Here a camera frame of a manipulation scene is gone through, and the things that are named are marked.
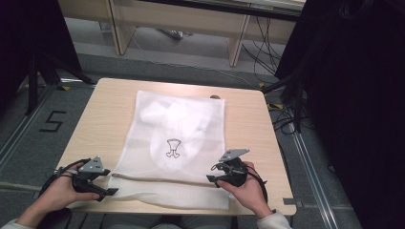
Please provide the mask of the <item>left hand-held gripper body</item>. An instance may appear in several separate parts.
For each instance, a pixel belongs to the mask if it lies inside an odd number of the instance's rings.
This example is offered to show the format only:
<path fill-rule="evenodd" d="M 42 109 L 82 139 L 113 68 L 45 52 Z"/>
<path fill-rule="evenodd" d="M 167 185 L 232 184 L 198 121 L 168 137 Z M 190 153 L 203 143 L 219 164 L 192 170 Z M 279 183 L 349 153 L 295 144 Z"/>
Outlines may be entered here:
<path fill-rule="evenodd" d="M 94 188 L 97 185 L 93 184 L 93 181 L 101 176 L 103 169 L 105 168 L 99 156 L 93 159 L 86 159 L 74 174 L 74 189 L 81 193 L 94 193 Z"/>

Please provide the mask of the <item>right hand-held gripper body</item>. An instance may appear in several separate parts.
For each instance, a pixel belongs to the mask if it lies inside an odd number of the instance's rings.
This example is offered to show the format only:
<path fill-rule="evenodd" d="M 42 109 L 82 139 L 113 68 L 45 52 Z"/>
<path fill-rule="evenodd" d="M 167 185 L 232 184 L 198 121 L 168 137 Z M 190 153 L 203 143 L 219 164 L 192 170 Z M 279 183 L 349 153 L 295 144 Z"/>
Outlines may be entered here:
<path fill-rule="evenodd" d="M 248 153 L 248 149 L 230 149 L 220 157 L 219 163 L 227 164 L 226 171 L 219 179 L 230 183 L 233 186 L 242 186 L 247 177 L 246 165 L 240 159 L 240 156 Z"/>

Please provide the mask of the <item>white mesh laundry bag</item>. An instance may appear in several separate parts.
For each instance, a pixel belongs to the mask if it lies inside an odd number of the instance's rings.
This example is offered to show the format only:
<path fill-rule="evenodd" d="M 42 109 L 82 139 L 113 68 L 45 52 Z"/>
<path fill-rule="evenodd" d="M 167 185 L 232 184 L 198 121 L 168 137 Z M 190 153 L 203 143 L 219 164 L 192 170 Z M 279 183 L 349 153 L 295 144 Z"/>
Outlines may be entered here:
<path fill-rule="evenodd" d="M 206 121 L 205 138 L 199 154 L 183 169 L 164 172 L 152 160 L 152 128 L 140 121 L 140 112 L 155 101 L 185 102 Z M 117 187 L 115 198 L 137 199 L 177 209 L 229 208 L 228 193 L 218 189 L 206 176 L 225 152 L 225 102 L 207 97 L 173 96 L 146 91 L 137 93 L 134 118 L 109 185 Z"/>

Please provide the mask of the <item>person's right hand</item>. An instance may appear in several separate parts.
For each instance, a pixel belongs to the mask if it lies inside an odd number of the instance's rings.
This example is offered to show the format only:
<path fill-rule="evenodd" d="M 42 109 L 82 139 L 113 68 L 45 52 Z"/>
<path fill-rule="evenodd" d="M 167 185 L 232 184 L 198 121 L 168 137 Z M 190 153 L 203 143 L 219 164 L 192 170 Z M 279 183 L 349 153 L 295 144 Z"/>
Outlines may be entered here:
<path fill-rule="evenodd" d="M 245 208 L 251 210 L 257 219 L 264 219 L 272 214 L 259 181 L 252 175 L 248 175 L 245 183 L 240 187 L 222 180 L 218 181 L 218 185 L 232 194 Z"/>

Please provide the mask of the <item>person's left hand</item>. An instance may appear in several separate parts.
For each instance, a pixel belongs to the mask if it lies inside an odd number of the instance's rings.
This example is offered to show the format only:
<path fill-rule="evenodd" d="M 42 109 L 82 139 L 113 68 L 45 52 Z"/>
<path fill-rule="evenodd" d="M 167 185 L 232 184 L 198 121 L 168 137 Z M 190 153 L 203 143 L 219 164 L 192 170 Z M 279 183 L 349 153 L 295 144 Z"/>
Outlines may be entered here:
<path fill-rule="evenodd" d="M 96 193 L 79 193 L 73 186 L 73 175 L 69 172 L 54 180 L 47 190 L 35 202 L 43 213 L 57 211 L 77 201 L 97 200 Z"/>

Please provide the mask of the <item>white garment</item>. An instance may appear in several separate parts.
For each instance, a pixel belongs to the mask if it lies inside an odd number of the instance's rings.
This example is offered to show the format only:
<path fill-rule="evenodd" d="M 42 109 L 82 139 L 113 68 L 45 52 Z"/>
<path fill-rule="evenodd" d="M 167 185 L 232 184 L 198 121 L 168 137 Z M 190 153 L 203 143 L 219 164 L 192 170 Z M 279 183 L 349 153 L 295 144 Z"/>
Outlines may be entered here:
<path fill-rule="evenodd" d="M 164 172 L 183 169 L 203 147 L 207 122 L 185 102 L 155 101 L 139 117 L 152 128 L 150 155 Z"/>

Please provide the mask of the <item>person's legs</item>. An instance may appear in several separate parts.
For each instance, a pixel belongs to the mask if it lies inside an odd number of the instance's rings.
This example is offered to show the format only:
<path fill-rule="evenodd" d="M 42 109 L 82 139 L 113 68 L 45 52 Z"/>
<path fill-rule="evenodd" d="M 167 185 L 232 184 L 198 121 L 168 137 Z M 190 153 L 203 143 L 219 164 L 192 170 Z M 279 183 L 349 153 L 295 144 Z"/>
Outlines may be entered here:
<path fill-rule="evenodd" d="M 138 214 L 105 215 L 101 229 L 232 229 L 232 217 L 164 216 Z"/>

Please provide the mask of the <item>black metal stand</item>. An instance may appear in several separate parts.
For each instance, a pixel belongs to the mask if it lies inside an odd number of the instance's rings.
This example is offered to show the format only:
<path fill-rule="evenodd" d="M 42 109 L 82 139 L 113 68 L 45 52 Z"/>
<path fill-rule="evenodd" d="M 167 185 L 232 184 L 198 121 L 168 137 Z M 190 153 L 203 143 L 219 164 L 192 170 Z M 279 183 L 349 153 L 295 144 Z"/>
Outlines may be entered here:
<path fill-rule="evenodd" d="M 285 104 L 292 104 L 294 111 L 292 114 L 292 123 L 296 133 L 301 133 L 300 118 L 301 110 L 303 106 L 303 85 L 302 81 L 304 77 L 308 74 L 308 64 L 313 60 L 314 54 L 316 53 L 315 48 L 308 48 L 304 56 L 299 61 L 297 67 L 292 71 L 292 73 L 279 80 L 278 82 L 272 84 L 271 86 L 262 89 L 263 94 L 279 89 L 285 86 L 285 89 L 281 95 L 281 100 Z"/>
<path fill-rule="evenodd" d="M 40 75 L 45 80 L 47 85 L 56 85 L 58 86 L 61 83 L 61 78 L 59 77 L 56 69 L 60 68 L 65 70 L 66 72 L 70 73 L 77 79 L 81 80 L 82 82 L 95 85 L 95 81 L 90 77 L 86 76 L 80 70 L 74 69 L 72 66 L 64 63 L 60 59 L 45 53 L 45 52 L 37 52 L 34 53 L 29 62 L 29 103 L 28 103 L 28 110 L 26 111 L 26 115 L 30 115 L 33 110 L 37 107 L 38 103 L 38 76 Z"/>

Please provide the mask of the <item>grey power strip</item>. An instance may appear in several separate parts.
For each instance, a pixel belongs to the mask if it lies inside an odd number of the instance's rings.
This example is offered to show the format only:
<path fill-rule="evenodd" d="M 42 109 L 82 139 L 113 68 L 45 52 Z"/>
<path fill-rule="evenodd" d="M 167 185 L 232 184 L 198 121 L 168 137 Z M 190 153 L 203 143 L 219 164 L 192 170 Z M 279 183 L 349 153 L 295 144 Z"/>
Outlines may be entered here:
<path fill-rule="evenodd" d="M 158 31 L 175 41 L 181 41 L 183 40 L 184 37 L 192 35 L 192 32 L 184 32 L 184 31 L 161 30 L 161 29 L 158 29 Z"/>

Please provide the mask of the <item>black curtain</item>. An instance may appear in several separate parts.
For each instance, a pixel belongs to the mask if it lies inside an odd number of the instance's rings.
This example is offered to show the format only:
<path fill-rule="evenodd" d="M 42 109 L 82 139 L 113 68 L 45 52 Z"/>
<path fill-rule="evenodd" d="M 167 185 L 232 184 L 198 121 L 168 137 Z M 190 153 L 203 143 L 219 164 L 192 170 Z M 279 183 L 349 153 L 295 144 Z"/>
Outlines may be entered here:
<path fill-rule="evenodd" d="M 0 111 L 26 78 L 31 58 L 42 73 L 52 67 L 43 52 L 81 69 L 58 0 L 0 0 Z"/>
<path fill-rule="evenodd" d="M 362 228 L 405 229 L 405 0 L 307 0 L 294 71 Z"/>

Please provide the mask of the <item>light wooden desk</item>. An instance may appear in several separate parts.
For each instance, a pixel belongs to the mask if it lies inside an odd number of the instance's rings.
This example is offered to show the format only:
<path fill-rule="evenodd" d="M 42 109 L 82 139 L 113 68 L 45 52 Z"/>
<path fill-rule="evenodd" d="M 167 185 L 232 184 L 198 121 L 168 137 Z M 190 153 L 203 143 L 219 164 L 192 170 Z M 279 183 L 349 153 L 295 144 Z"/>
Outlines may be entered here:
<path fill-rule="evenodd" d="M 142 0 L 58 0 L 64 16 L 108 23 L 116 54 L 124 55 L 139 27 L 225 37 L 229 65 L 238 63 L 245 40 L 268 38 L 285 45 L 306 0 L 219 0 L 225 9 L 199 9 Z"/>

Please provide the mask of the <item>metal floor rail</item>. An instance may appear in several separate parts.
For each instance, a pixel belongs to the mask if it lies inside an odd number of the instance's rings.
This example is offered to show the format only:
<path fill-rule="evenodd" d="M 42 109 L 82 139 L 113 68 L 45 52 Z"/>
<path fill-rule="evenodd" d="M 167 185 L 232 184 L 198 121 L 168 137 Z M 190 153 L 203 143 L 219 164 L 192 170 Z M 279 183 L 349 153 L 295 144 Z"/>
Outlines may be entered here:
<path fill-rule="evenodd" d="M 303 163 L 304 170 L 309 180 L 310 188 L 313 192 L 314 199 L 317 203 L 326 229 L 339 229 L 336 216 L 331 208 L 330 202 L 326 196 L 319 177 L 316 174 L 315 168 L 309 155 L 309 151 L 302 135 L 295 132 L 293 134 L 293 140 L 297 148 L 299 157 L 301 158 L 301 161 Z"/>
<path fill-rule="evenodd" d="M 46 87 L 43 93 L 38 98 L 37 106 L 29 113 L 26 114 L 21 122 L 18 124 L 14 132 L 8 138 L 6 143 L 0 148 L 0 174 L 6 167 L 12 155 L 27 135 L 29 129 L 32 127 L 35 120 L 43 110 L 44 104 L 51 97 L 55 91 L 55 86 Z"/>

